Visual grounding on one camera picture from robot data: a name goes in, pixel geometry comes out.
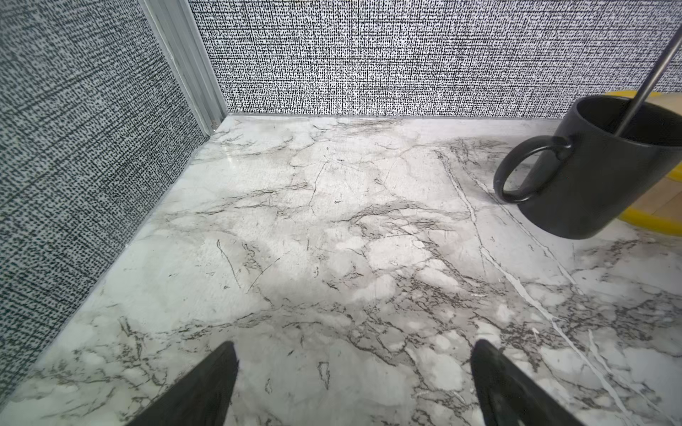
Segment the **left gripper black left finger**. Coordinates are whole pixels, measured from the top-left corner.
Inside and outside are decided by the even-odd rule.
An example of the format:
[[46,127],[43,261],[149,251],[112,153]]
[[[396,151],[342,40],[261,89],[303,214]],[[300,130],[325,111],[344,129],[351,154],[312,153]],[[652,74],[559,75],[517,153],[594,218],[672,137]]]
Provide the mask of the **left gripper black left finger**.
[[227,418],[239,360],[232,342],[220,344],[131,425],[222,425]]

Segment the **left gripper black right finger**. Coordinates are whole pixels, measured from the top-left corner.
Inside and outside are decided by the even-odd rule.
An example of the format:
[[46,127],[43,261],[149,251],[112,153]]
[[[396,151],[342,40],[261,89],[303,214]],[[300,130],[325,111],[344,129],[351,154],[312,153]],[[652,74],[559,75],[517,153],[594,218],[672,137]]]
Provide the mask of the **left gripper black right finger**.
[[485,339],[472,348],[471,369],[486,425],[581,423]]

